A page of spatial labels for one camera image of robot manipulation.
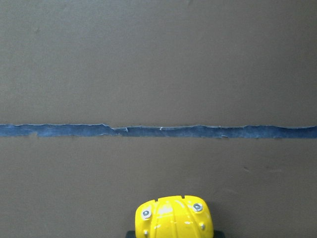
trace blue line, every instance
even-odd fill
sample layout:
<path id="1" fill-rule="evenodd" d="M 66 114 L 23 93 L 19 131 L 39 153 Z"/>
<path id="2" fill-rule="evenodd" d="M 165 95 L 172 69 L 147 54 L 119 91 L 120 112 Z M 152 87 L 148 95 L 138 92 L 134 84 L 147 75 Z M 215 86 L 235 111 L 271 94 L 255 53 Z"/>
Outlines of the blue line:
<path id="1" fill-rule="evenodd" d="M 134 136 L 134 137 L 208 137 L 208 138 L 317 138 L 317 126 L 279 127 L 272 125 L 223 126 L 128 126 L 106 124 L 0 124 L 0 136 Z"/>

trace gray floor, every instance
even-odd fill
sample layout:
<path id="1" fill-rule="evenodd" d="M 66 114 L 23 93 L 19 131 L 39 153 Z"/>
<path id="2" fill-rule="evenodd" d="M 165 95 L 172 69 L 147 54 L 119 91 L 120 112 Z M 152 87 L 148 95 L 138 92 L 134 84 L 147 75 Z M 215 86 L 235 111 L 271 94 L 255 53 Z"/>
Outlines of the gray floor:
<path id="1" fill-rule="evenodd" d="M 0 123 L 316 125 L 316 1 L 0 0 Z M 0 237 L 122 238 L 192 194 L 228 238 L 315 238 L 317 141 L 0 138 Z"/>

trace blue tape strip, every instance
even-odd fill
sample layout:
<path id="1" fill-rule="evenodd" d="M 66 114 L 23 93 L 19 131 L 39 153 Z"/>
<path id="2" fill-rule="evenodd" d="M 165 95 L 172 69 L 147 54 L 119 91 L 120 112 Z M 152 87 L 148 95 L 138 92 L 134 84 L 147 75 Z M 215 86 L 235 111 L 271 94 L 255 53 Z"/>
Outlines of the blue tape strip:
<path id="1" fill-rule="evenodd" d="M 25 136 L 36 133 L 49 136 L 151 136 L 151 137 L 209 137 L 209 138 L 317 138 L 317 126 L 278 127 L 272 125 L 221 126 L 129 126 L 112 128 L 106 124 L 0 124 L 0 136 Z"/>

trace yellow robot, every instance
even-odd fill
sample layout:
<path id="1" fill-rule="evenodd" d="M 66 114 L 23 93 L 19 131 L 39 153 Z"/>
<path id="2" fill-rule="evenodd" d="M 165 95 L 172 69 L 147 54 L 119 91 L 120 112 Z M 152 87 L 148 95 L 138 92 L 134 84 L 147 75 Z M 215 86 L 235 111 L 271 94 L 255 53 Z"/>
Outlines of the yellow robot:
<path id="1" fill-rule="evenodd" d="M 135 214 L 136 238 L 213 238 L 209 208 L 196 196 L 151 200 Z"/>

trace yellow plastic shell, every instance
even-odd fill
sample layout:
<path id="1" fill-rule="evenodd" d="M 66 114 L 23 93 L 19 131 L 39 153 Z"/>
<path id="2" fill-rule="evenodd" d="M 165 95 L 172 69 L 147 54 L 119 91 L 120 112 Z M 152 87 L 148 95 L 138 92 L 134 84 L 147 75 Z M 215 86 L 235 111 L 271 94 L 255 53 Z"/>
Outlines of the yellow plastic shell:
<path id="1" fill-rule="evenodd" d="M 170 196 L 138 207 L 137 238 L 213 238 L 209 208 L 196 196 Z"/>

